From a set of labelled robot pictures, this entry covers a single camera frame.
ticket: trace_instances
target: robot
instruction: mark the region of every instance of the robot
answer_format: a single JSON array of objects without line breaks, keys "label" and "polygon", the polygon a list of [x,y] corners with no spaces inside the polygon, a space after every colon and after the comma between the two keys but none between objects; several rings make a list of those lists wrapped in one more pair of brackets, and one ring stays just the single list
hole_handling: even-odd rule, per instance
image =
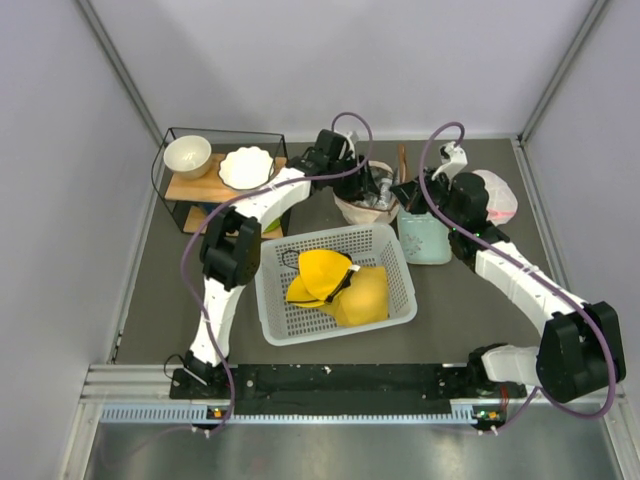
[{"label": "robot", "polygon": [[[416,179],[392,187],[392,193],[411,213],[438,213],[462,228],[450,227],[449,242],[456,258],[472,272],[495,285],[513,302],[540,333],[539,347],[489,345],[471,352],[479,375],[490,382],[515,382],[541,387],[547,396],[566,403],[609,385],[610,369],[602,337],[611,352],[615,382],[625,378],[626,366],[616,311],[606,302],[588,303],[563,290],[528,262],[509,237],[487,220],[488,194],[478,175],[461,172],[467,164],[464,150],[455,142],[440,150],[443,165],[423,170]],[[244,286],[260,265],[262,229],[314,192],[331,187],[353,191],[358,175],[316,180],[319,175],[338,177],[357,165],[353,143],[347,136],[322,130],[315,145],[301,157],[291,158],[267,185],[270,191],[244,198],[215,215],[200,251],[205,276],[204,306],[196,337],[185,356],[185,372],[203,385],[214,381],[219,354],[229,353],[229,334]],[[309,181],[296,182],[295,179]],[[296,183],[275,187],[281,182]],[[426,186],[430,199],[422,193]],[[484,246],[462,233],[473,232]],[[227,234],[238,232],[232,242]],[[521,267],[505,261],[506,254]],[[600,339],[574,308],[582,307],[602,334]]]}]

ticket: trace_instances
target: beige bowl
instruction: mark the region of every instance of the beige bowl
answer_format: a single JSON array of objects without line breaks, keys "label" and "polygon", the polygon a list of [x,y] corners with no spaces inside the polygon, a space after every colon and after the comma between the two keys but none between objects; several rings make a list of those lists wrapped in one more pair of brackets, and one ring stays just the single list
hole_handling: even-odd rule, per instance
[{"label": "beige bowl", "polygon": [[180,137],[165,149],[163,159],[173,173],[187,180],[195,180],[211,167],[211,144],[199,135]]}]

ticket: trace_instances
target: white basket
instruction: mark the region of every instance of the white basket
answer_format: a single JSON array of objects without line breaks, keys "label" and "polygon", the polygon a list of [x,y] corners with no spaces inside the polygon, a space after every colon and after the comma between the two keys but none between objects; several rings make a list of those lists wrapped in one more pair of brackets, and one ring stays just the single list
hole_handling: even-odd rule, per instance
[{"label": "white basket", "polygon": [[[360,327],[340,327],[330,315],[315,308],[300,308],[285,301],[287,289],[298,275],[297,255],[324,248],[351,255],[353,263],[384,266],[389,287],[389,318]],[[276,346],[313,342],[358,332],[400,325],[418,312],[415,290],[400,242],[388,225],[355,225],[270,240],[262,244],[260,269],[255,277],[262,332]]]}]

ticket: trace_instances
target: black wire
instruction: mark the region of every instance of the black wire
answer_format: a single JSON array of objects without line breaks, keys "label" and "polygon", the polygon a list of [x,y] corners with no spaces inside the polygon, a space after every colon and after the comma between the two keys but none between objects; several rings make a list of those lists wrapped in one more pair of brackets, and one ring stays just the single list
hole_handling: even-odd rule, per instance
[{"label": "black wire", "polygon": [[167,377],[169,380],[173,380],[173,378],[171,378],[167,374],[167,364],[171,361],[173,357],[178,357],[180,359],[180,363],[182,363],[182,366],[184,366],[184,358],[182,358],[182,355],[180,355],[179,353],[172,353],[171,355],[169,355],[169,358],[167,358],[164,361],[164,365],[162,366],[162,371],[164,372],[164,376]]},{"label": "black wire", "polygon": [[294,270],[300,271],[300,269],[299,269],[298,267],[293,267],[293,266],[289,265],[287,262],[285,262],[285,261],[284,261],[284,256],[285,256],[287,253],[295,253],[295,254],[297,254],[298,256],[300,256],[300,252],[299,252],[298,250],[293,250],[292,248],[290,248],[289,250],[285,250],[284,252],[282,252],[282,253],[280,254],[280,261],[282,262],[282,264],[283,264],[285,267],[289,267],[289,268],[292,268],[292,269],[294,269]]}]

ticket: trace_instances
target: plastic basket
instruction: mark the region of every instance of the plastic basket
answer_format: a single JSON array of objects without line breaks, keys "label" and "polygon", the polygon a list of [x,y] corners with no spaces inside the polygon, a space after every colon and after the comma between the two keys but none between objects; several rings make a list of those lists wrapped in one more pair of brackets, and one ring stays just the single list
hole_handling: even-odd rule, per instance
[{"label": "plastic basket", "polygon": [[[353,263],[384,266],[389,287],[389,318],[360,327],[340,327],[330,315],[315,308],[300,308],[285,301],[287,289],[298,274],[295,255],[318,248],[351,255]],[[313,342],[392,327],[412,320],[418,312],[409,268],[395,232],[388,225],[355,225],[295,235],[262,244],[260,269],[255,277],[258,312],[266,340],[277,346]]]}]

